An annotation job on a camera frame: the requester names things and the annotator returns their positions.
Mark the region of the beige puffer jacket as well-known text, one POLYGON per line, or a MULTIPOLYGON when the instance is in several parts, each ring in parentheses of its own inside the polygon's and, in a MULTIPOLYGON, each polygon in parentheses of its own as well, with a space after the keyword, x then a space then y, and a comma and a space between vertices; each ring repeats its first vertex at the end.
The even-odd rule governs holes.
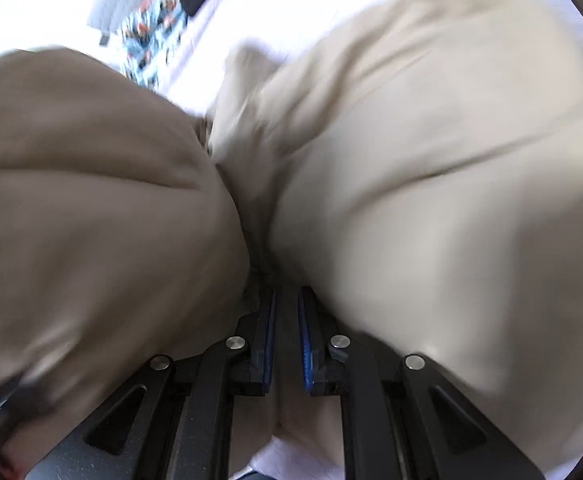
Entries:
POLYGON ((67 48, 0 56, 0 438, 22 479, 253 273, 437 361, 541 471, 583 456, 583 47, 543 0, 345 0, 189 114, 67 48))

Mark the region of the blue monkey print garment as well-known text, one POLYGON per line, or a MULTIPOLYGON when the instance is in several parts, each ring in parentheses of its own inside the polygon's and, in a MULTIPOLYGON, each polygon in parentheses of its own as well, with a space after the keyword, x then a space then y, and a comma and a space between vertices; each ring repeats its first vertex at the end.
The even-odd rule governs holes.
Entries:
POLYGON ((187 24, 180 0, 146 0, 119 29, 125 52, 122 74, 142 88, 158 91, 187 24))

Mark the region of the lavender plush bedspread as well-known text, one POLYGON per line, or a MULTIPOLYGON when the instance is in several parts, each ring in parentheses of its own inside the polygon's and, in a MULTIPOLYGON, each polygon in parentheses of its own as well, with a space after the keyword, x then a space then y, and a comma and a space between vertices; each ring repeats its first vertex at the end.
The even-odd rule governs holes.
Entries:
POLYGON ((315 107, 378 120, 583 114, 568 0, 206 0, 160 79, 194 115, 315 107))

